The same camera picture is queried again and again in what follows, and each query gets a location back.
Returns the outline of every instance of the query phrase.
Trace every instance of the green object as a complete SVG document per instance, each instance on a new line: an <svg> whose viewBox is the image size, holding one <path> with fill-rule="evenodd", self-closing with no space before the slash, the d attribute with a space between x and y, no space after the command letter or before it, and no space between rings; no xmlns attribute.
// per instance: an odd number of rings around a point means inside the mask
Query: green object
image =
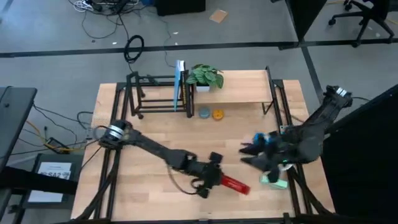
<svg viewBox="0 0 398 224"><path fill-rule="evenodd" d="M279 179L276 183L270 183L268 180L268 177L266 175L262 175L260 177L260 183L269 184L272 187L275 187L277 189L282 189L282 190L287 189L287 181L286 180Z"/></svg>
<svg viewBox="0 0 398 224"><path fill-rule="evenodd" d="M212 67L210 65L195 65L192 68L192 73L189 75L187 79L188 84L200 83L209 86L217 86L218 88L222 88L224 85L224 77L218 72L223 73L222 71Z"/></svg>

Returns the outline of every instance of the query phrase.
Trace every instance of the chair leg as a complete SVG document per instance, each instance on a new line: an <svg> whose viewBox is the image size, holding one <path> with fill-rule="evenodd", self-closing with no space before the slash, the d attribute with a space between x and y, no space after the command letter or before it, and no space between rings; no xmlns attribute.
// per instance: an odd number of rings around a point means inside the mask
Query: chair leg
<svg viewBox="0 0 398 224"><path fill-rule="evenodd" d="M354 16L364 16L364 12L349 12L349 13L338 14L334 15L331 19L340 18L340 17L354 17Z"/></svg>
<svg viewBox="0 0 398 224"><path fill-rule="evenodd" d="M354 6L358 7L360 10L362 10L364 12L369 12L371 10L367 6L365 6L365 5L363 5L363 4L359 3L359 2L356 2L356 1L350 1L349 3L353 4Z"/></svg>
<svg viewBox="0 0 398 224"><path fill-rule="evenodd" d="M392 38L395 36L394 32L393 32L393 31L391 30L391 28L386 24L385 21L382 21L382 20L379 20L379 19L376 19L376 20L374 20L374 21L377 22L381 27L383 27L383 29L386 30L388 34L390 34L390 37L389 37L388 39L389 39L389 44L391 44Z"/></svg>
<svg viewBox="0 0 398 224"><path fill-rule="evenodd" d="M353 43L353 47L357 47L357 46L361 45L361 38L362 38L362 35L365 32L366 28L368 27L369 20L370 19L363 20L363 25L362 25L361 31L359 32L358 37L356 38L356 41Z"/></svg>

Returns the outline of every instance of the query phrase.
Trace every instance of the book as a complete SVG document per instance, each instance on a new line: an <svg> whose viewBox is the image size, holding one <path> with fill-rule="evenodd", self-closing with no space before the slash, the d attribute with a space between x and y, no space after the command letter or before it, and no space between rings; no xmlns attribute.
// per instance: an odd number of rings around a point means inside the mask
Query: book
<svg viewBox="0 0 398 224"><path fill-rule="evenodd" d="M175 71L174 71L174 98L173 105L174 111L177 110L178 103L178 94L180 90L180 80L181 80L181 72L185 71L185 62L183 60L175 61Z"/></svg>

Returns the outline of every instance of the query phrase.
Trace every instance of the potted plant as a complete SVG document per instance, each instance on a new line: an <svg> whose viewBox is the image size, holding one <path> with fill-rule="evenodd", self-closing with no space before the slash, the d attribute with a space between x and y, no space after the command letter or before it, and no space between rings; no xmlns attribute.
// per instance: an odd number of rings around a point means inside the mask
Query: potted plant
<svg viewBox="0 0 398 224"><path fill-rule="evenodd" d="M188 84L196 84L196 89L199 92L210 91L211 86L222 88L224 85L224 77L218 72L222 71L210 66L199 64L192 68L192 73L187 79Z"/></svg>

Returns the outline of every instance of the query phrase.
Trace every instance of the red marker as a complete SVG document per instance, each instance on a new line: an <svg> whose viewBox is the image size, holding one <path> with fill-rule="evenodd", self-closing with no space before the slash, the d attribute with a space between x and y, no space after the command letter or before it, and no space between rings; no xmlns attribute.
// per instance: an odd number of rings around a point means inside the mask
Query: red marker
<svg viewBox="0 0 398 224"><path fill-rule="evenodd" d="M221 177L221 184L233 190L236 190L237 192L240 192L244 195L247 195L250 192L249 186L233 178L230 178L227 175L223 175Z"/></svg>

